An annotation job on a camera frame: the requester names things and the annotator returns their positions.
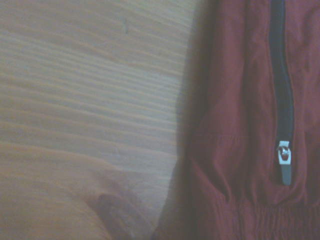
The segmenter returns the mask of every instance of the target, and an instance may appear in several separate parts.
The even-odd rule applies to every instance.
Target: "red garment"
[[[189,149],[201,240],[320,240],[320,1],[285,1],[290,185],[277,151],[271,4],[218,3],[209,108]]]

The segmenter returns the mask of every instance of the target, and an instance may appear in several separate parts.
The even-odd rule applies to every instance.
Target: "wooden table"
[[[196,238],[213,2],[0,2],[1,240]]]

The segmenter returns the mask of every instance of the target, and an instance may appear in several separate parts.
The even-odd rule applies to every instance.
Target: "black zipper tape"
[[[269,48],[277,108],[275,148],[281,165],[282,182],[291,184],[291,150],[294,132],[293,93],[285,46],[285,0],[271,0]]]

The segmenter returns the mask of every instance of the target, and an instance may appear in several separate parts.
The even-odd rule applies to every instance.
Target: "red jacket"
[[[320,240],[320,1],[221,0],[189,149],[203,240]]]

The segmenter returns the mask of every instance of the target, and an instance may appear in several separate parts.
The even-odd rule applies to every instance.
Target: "zipper tab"
[[[277,147],[279,163],[281,165],[282,182],[284,185],[291,184],[291,150],[289,148],[289,141],[280,141]]]

